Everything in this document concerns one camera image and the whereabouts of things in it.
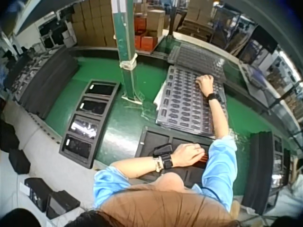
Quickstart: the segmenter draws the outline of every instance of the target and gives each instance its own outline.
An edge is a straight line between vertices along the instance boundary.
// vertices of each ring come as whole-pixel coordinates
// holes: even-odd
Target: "black wristwatch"
[[[208,102],[210,100],[213,100],[213,99],[217,99],[219,101],[219,103],[222,102],[221,97],[218,94],[216,94],[216,93],[209,94],[206,99],[207,99]]]
[[[170,154],[163,154],[160,155],[162,158],[162,163],[164,169],[171,169],[172,168],[172,161],[171,161],[171,156]]]

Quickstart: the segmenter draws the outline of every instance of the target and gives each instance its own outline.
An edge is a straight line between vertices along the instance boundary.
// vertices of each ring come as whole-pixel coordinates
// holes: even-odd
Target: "light blue shirt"
[[[202,175],[202,186],[194,184],[192,190],[219,201],[228,211],[232,205],[232,184],[237,177],[237,146],[231,136],[215,140],[208,150],[208,161]],[[128,178],[110,166],[95,174],[95,207],[102,205],[118,191],[131,186]]]

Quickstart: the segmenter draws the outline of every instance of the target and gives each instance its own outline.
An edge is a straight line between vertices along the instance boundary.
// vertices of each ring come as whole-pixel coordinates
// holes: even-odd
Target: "green pillar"
[[[111,0],[111,3],[120,65],[130,66],[130,69],[121,67],[125,96],[130,101],[141,102],[143,96],[137,86],[136,60],[130,64],[135,56],[133,0]]]

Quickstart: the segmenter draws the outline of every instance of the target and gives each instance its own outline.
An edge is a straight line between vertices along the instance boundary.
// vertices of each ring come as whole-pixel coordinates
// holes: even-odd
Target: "black tray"
[[[94,89],[95,86],[103,86],[103,88]],[[120,83],[112,81],[92,80],[88,83],[68,123],[60,146],[60,154],[86,168],[92,168],[105,122],[119,86]],[[91,105],[86,111],[82,111],[85,108],[86,100],[96,104],[106,104],[105,107],[102,106],[102,114],[95,114],[95,111],[91,111]]]
[[[182,143],[199,143],[205,152],[208,154],[209,146],[213,140],[206,137],[199,137],[193,135],[181,134],[174,130],[154,129],[144,127],[138,149],[135,157],[149,157],[152,156],[152,151],[155,147],[171,143],[173,150],[175,150]],[[162,174],[174,172],[178,174],[186,187],[191,188],[195,183],[201,185],[202,174],[206,168],[206,163],[197,162],[193,166],[176,167],[170,170],[163,170]],[[160,173],[152,172],[140,177],[140,179],[152,182],[160,176]]]

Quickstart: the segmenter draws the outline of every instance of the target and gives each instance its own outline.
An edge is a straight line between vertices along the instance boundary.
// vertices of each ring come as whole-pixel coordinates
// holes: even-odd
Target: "white label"
[[[119,0],[112,0],[112,11],[113,11],[113,13],[118,12],[118,3],[117,3],[117,1],[119,1]]]
[[[25,195],[29,196],[30,195],[30,188],[27,187],[25,184],[22,182],[19,183],[19,191],[24,193]]]
[[[120,12],[125,13],[126,12],[126,0],[118,0],[120,1]]]

